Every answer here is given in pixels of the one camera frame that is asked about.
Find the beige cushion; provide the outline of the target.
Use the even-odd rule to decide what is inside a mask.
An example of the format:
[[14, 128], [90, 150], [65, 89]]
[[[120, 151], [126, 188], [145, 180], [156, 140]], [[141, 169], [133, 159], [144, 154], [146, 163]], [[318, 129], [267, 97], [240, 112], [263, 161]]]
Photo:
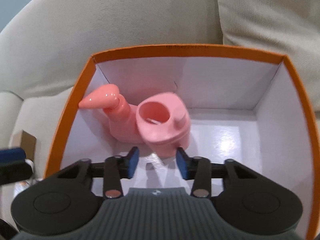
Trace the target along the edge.
[[319, 55], [319, 0], [218, 0], [225, 44]]

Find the beige sofa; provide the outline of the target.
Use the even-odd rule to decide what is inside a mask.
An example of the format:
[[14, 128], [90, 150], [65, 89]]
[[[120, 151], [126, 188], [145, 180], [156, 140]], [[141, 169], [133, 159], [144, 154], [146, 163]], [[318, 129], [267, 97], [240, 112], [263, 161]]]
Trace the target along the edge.
[[41, 178], [88, 58], [145, 44], [222, 43], [217, 0], [31, 0], [1, 31], [1, 146], [36, 138]]

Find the pink plastic cup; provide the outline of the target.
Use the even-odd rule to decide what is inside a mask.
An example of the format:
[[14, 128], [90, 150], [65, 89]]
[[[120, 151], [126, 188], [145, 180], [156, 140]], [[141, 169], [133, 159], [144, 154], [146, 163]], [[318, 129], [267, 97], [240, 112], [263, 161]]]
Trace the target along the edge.
[[189, 147], [191, 119], [175, 93], [160, 93], [142, 101], [136, 122], [143, 141], [160, 158], [171, 158], [179, 147]]

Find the small brown cardboard box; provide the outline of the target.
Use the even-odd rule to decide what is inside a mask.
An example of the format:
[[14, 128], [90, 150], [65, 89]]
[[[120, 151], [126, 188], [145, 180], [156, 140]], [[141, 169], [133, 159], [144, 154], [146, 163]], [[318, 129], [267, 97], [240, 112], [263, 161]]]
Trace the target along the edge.
[[13, 135], [11, 146], [23, 149], [26, 158], [34, 161], [36, 138], [33, 135], [24, 130], [21, 130]]

